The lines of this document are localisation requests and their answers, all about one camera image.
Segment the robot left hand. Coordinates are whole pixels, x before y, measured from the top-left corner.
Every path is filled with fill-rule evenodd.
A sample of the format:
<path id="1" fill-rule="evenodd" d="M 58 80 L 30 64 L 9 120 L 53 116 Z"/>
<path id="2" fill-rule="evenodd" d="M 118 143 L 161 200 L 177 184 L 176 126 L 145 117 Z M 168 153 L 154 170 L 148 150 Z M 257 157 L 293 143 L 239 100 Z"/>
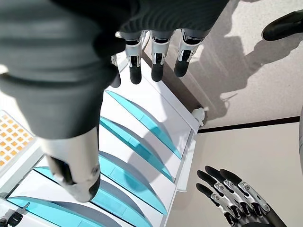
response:
<path id="1" fill-rule="evenodd" d="M 205 171 L 196 173 L 211 189 L 201 183 L 196 188 L 220 210 L 229 226 L 286 227 L 266 200 L 233 172 L 205 166 Z"/>

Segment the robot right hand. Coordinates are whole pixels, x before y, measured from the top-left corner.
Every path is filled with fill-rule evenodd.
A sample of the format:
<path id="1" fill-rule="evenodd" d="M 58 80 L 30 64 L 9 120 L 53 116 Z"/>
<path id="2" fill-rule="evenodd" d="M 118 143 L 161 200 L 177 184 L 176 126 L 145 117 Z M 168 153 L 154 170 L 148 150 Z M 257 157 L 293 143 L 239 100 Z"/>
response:
<path id="1" fill-rule="evenodd" d="M 225 0 L 3 0 L 0 89 L 15 98 L 41 141 L 52 174 L 77 201 L 99 189 L 98 125 L 104 90 L 126 52 L 141 81 L 141 37 L 152 33 L 151 77 L 160 81 L 169 41 L 181 29 L 175 74 L 185 75 Z"/>

